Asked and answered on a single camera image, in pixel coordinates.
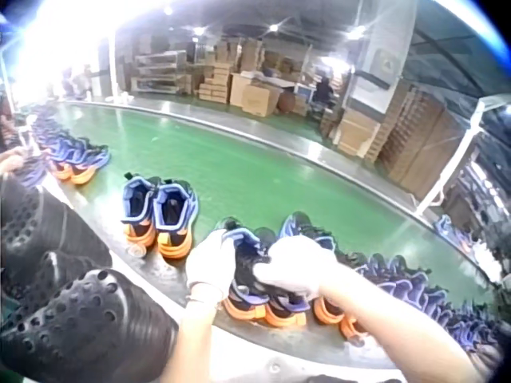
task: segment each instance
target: sneaker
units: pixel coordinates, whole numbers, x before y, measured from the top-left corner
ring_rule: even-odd
[[[276,241],[273,231],[262,227],[252,232],[232,217],[220,221],[216,228],[228,230],[225,238],[232,238],[236,249],[236,271],[223,304],[235,319],[250,321],[264,318],[269,301],[266,286],[256,280],[252,268],[256,263],[268,263],[267,249]]]
[[[323,249],[332,251],[337,249],[337,243],[332,234],[320,227],[313,226],[309,216],[301,211],[289,215],[279,233],[280,238],[295,235],[305,235],[316,241]]]
[[[137,174],[125,174],[128,182],[124,186],[123,205],[125,216],[121,219],[126,239],[143,247],[150,247],[156,238],[153,223],[153,198],[160,179],[145,179]]]
[[[153,200],[158,232],[158,250],[167,259],[181,259],[192,249],[192,224],[199,213],[199,200],[190,184],[166,180]]]
[[[110,160],[109,148],[106,145],[90,145],[87,139],[76,139],[73,150],[65,162],[71,167],[71,182],[75,185],[88,183],[96,171],[104,167]]]

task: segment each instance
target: person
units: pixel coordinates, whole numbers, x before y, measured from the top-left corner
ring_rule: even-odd
[[[330,81],[327,77],[321,77],[321,82],[316,85],[313,101],[329,104],[332,94],[334,94],[334,90],[330,86]]]
[[[161,383],[209,379],[212,323],[235,270],[234,243],[223,240],[224,232],[213,231],[188,257],[190,299]],[[268,255],[270,263],[253,269],[260,282],[311,297],[322,295],[353,314],[408,381],[482,380],[465,351],[439,324],[337,263],[331,251],[312,239],[301,235],[279,239]]]
[[[0,175],[22,167],[25,157],[26,149],[21,146],[0,153]]]

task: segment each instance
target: forearm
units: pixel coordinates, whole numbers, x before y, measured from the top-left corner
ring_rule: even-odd
[[[214,306],[194,301],[188,303],[172,358],[160,378],[161,383],[208,381],[211,332],[215,314]]]
[[[320,293],[354,315],[410,382],[478,380],[466,353],[439,324],[354,271],[338,265]]]

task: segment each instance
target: pillar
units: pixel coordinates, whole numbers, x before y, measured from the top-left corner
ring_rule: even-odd
[[[336,142],[347,154],[363,158],[378,133],[408,56],[417,6],[418,0],[363,0],[359,25],[366,32],[360,41],[348,42],[354,46],[350,56],[355,71],[369,73],[390,87],[353,76]]]

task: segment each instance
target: hand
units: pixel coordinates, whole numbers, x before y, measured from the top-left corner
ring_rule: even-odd
[[[213,305],[228,296],[236,268],[234,242],[223,240],[224,232],[215,230],[199,243],[185,267],[192,298]]]
[[[333,265],[334,252],[323,249],[303,235],[284,237],[270,247],[270,263],[257,263],[253,272],[260,282],[310,298],[319,295],[319,285]]]
[[[12,155],[0,162],[0,174],[12,172],[23,166],[25,160],[22,156]]]
[[[17,146],[16,148],[9,149],[7,151],[9,156],[21,156],[26,157],[27,156],[27,149],[23,146]]]

